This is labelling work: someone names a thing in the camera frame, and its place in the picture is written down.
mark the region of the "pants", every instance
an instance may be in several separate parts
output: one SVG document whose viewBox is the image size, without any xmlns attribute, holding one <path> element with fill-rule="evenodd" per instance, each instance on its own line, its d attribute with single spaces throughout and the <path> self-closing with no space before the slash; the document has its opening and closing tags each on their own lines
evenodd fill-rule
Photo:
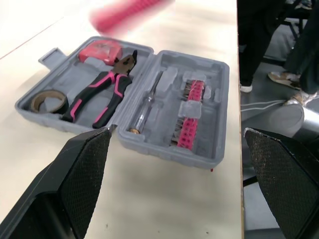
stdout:
<svg viewBox="0 0 319 239">
<path fill-rule="evenodd" d="M 239 44 L 246 48 L 239 56 L 240 83 L 250 86 L 286 0 L 237 0 Z"/>
<path fill-rule="evenodd" d="M 302 35 L 290 52 L 285 69 L 301 74 L 300 85 L 304 92 L 319 90 L 319 3 L 312 10 Z"/>
</svg>

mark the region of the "screwdriver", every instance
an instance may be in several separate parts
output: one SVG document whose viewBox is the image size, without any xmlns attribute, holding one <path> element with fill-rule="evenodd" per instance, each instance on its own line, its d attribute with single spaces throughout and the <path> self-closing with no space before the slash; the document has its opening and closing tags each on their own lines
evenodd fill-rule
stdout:
<svg viewBox="0 0 319 239">
<path fill-rule="evenodd" d="M 135 134 L 141 134 L 145 125 L 145 122 L 151 112 L 152 104 L 155 99 L 155 91 L 156 87 L 158 86 L 158 83 L 160 81 L 160 78 L 163 74 L 163 71 L 160 71 L 155 79 L 155 82 L 151 88 L 151 91 L 148 93 L 148 95 L 143 99 L 142 104 L 140 105 L 139 109 L 137 110 L 137 113 L 134 117 L 134 121 L 132 124 L 132 127 L 129 129 L 129 132 L 135 133 Z"/>
</svg>

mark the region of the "white table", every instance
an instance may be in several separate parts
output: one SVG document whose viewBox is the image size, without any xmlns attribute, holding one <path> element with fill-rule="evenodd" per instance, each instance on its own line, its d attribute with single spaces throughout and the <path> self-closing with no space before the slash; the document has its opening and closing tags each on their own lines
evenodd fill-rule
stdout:
<svg viewBox="0 0 319 239">
<path fill-rule="evenodd" d="M 230 66 L 225 158 L 211 173 L 125 149 L 114 134 L 88 239 L 242 238 L 236 0 L 202 2 L 177 0 L 121 39 Z M 97 35 L 87 11 L 82 5 L 0 60 L 0 221 L 74 136 L 24 120 L 13 105 L 48 73 L 42 55 L 69 54 Z"/>
</svg>

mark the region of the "pliers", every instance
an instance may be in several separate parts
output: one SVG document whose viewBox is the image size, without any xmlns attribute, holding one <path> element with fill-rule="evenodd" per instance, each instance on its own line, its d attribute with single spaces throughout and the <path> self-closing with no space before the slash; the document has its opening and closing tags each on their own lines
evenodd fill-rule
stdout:
<svg viewBox="0 0 319 239">
<path fill-rule="evenodd" d="M 121 103 L 126 87 L 132 83 L 129 73 L 137 63 L 137 54 L 138 52 L 135 50 L 132 55 L 128 55 L 121 60 L 117 59 L 111 71 L 101 72 L 89 86 L 75 97 L 61 120 L 75 122 L 81 110 L 90 99 L 112 84 L 115 84 L 111 101 L 97 116 L 92 125 L 93 128 L 105 126 L 114 114 L 116 107 Z"/>
</svg>

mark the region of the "gray plastic tool case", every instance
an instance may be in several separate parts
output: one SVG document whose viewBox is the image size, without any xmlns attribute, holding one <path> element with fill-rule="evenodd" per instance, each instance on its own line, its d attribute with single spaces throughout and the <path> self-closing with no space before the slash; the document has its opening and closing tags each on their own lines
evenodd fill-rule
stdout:
<svg viewBox="0 0 319 239">
<path fill-rule="evenodd" d="M 94 58 L 88 58 L 85 63 L 78 60 L 80 50 L 101 39 L 108 38 L 92 37 L 69 56 L 55 48 L 39 59 L 51 71 L 17 101 L 16 110 L 27 120 L 60 131 L 80 134 L 92 130 L 94 119 L 110 101 L 114 86 L 93 97 L 75 123 L 60 120 L 61 115 L 58 114 L 37 114 L 28 109 L 32 97 L 42 90 L 61 91 L 67 96 L 69 103 L 72 103 L 76 95 L 101 71 L 111 70 L 112 66 L 106 66 Z M 172 51 L 164 50 L 154 55 L 150 47 L 118 42 L 123 47 L 123 57 L 137 50 L 138 60 L 130 73 L 133 83 L 127 87 L 123 101 L 106 127 L 113 129 L 117 126 L 121 144 L 139 153 L 187 166 L 214 168 L 222 161 L 225 151 L 229 67 L 223 62 Z M 128 131 L 132 118 L 144 96 L 151 90 L 159 71 L 163 71 L 163 75 L 143 132 L 133 134 Z M 191 104 L 182 100 L 187 80 L 204 81 L 202 103 Z M 41 107 L 48 109 L 51 104 L 48 99 Z M 192 151 L 170 145 L 178 117 L 198 119 Z"/>
</svg>

